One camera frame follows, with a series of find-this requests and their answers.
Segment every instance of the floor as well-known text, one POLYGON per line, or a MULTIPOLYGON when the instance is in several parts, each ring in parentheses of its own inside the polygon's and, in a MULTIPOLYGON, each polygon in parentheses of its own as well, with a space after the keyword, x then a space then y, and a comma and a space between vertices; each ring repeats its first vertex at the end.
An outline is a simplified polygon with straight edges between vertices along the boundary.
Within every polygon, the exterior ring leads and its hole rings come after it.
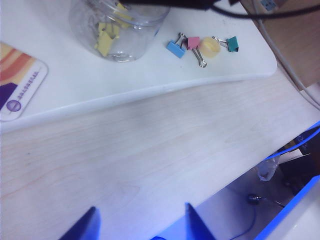
MULTIPOLYGON (((246 196, 257 194, 286 205, 293 198, 293 194, 282 184, 282 177, 282 172, 278 168, 270 181, 260 181, 256 169, 252 168, 197 206, 195 210, 217 240, 230 240, 250 227, 254 220, 255 208, 256 218, 253 228, 237 238, 237 240, 252 240, 282 208, 267 200, 252 206, 247 203, 246 196)), ((166 240, 191 240, 186 237, 184 217, 158 236, 166 240)))

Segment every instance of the green binder clip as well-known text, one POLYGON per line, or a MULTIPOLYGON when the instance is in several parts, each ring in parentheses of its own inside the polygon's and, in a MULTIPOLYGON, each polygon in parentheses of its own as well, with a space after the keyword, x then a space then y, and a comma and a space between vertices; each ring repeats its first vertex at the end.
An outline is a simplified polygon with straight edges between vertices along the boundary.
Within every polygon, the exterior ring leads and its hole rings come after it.
POLYGON ((238 52, 239 51, 239 45, 237 41, 237 37, 231 37, 227 38, 226 41, 221 40, 217 38, 216 36, 212 37, 214 40, 216 40, 221 46, 228 49, 229 52, 238 52))

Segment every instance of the blue binder clip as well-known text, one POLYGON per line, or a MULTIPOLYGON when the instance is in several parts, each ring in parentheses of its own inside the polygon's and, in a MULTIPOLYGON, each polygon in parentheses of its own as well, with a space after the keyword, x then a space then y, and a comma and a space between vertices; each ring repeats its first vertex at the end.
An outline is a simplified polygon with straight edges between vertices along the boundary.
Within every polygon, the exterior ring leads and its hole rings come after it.
POLYGON ((238 52, 239 51, 239 45, 238 45, 238 40, 237 37, 231 37, 227 38, 226 41, 221 40, 217 38, 216 36, 212 37, 214 40, 216 40, 221 46, 225 47, 228 49, 229 52, 238 52))
POLYGON ((168 45, 166 46, 166 49, 168 49, 170 52, 172 52, 174 55, 176 55, 178 58, 182 58, 183 55, 185 55, 186 50, 182 47, 183 43, 187 40, 186 35, 184 35, 182 32, 179 33, 179 38, 177 41, 171 40, 168 45))

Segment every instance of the card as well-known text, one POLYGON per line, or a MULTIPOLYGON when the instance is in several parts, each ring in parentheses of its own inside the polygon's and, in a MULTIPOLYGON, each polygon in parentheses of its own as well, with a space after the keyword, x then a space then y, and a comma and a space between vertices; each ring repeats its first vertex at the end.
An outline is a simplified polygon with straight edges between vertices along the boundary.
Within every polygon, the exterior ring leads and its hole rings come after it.
POLYGON ((0 43, 0 119, 11 121, 26 109, 48 73, 40 60, 0 43))

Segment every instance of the clear plastic jar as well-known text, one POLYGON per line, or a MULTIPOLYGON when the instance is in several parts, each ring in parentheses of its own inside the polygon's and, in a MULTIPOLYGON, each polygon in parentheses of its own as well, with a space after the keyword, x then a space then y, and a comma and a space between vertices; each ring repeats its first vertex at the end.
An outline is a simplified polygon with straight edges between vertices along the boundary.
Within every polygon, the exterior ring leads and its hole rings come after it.
POLYGON ((146 52, 169 10, 123 5, 116 0, 73 0, 69 22, 89 51, 116 62, 129 62, 146 52))

